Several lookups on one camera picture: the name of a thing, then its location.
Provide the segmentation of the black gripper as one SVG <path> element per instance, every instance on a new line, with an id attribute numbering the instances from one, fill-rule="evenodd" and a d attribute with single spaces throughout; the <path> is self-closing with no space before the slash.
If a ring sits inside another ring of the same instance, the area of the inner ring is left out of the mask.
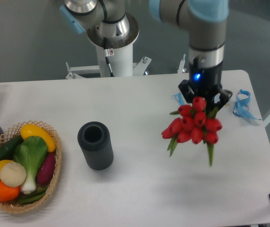
<path id="1" fill-rule="evenodd" d="M 223 63 L 211 68 L 203 68 L 198 61 L 189 65 L 188 80 L 182 80 L 178 88 L 187 103 L 192 103 L 197 96 L 206 100 L 206 112 L 221 110 L 230 100 L 233 93 L 223 89 L 221 76 Z"/>

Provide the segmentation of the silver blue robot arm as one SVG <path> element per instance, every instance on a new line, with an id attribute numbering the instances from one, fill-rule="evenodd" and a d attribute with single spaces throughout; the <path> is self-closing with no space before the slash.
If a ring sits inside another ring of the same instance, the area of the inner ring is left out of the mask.
<path id="1" fill-rule="evenodd" d="M 189 78 L 179 84 L 188 103 L 206 100 L 206 112 L 220 110 L 232 93 L 221 85 L 226 22 L 226 0 L 151 0 L 152 15 L 189 34 Z M 76 33 L 85 32 L 96 47 L 102 77 L 133 76 L 133 43 L 139 25 L 123 0 L 66 0 L 60 12 Z"/>

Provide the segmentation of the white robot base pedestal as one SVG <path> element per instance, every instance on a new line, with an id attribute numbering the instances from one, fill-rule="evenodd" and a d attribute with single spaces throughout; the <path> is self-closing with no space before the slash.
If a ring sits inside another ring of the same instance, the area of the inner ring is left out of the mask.
<path id="1" fill-rule="evenodd" d="M 147 75 L 147 68 L 152 59 L 143 56 L 139 62 L 133 61 L 133 44 L 135 38 L 130 44 L 122 48 L 103 49 L 96 45 L 96 54 L 98 64 L 93 66 L 70 67 L 66 63 L 66 79 L 83 79 L 91 77 L 131 77 Z"/>

